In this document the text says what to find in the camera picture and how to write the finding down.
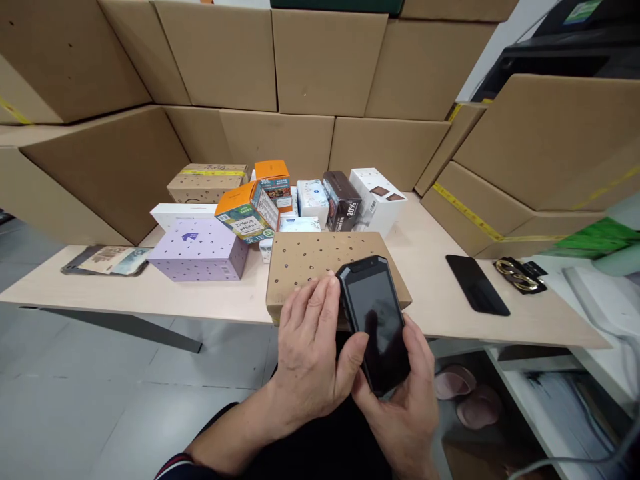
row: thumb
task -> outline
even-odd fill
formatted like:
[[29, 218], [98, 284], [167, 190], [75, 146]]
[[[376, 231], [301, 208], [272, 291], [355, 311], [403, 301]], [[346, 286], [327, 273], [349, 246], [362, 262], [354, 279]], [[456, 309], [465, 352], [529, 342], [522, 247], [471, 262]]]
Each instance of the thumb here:
[[335, 372], [335, 396], [345, 399], [349, 396], [355, 375], [365, 359], [365, 349], [369, 341], [368, 334], [354, 333], [342, 347]]

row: dark sleeve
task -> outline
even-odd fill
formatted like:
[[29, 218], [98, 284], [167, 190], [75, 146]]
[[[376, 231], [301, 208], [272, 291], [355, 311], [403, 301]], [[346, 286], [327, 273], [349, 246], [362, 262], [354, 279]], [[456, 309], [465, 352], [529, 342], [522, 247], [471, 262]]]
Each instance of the dark sleeve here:
[[225, 480], [207, 467], [196, 465], [190, 455], [178, 453], [166, 462], [155, 480]]

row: orange box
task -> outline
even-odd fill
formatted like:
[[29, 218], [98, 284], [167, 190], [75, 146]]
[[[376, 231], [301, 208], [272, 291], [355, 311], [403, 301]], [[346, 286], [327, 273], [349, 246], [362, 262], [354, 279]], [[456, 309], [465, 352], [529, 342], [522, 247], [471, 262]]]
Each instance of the orange box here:
[[255, 180], [267, 192], [280, 213], [293, 210], [291, 180], [284, 160], [267, 160], [255, 163]]

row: left hand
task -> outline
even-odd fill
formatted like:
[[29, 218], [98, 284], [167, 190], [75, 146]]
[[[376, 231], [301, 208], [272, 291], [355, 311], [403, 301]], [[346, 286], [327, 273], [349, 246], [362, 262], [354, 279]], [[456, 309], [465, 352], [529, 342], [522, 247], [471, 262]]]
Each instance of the left hand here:
[[340, 283], [329, 272], [296, 288], [282, 308], [278, 370], [266, 385], [277, 437], [330, 414], [351, 392], [369, 336], [352, 335], [336, 362], [339, 300]]

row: gray floor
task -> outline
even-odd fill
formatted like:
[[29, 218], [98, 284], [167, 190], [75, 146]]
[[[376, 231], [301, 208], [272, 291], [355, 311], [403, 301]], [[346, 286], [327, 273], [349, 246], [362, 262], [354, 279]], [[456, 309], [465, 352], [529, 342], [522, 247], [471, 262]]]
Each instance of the gray floor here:
[[[0, 226], [0, 291], [60, 248], [18, 220]], [[202, 341], [202, 352], [0, 304], [0, 478], [152, 479], [275, 366], [271, 326], [146, 319]], [[455, 404], [442, 403], [439, 434], [460, 428]]]

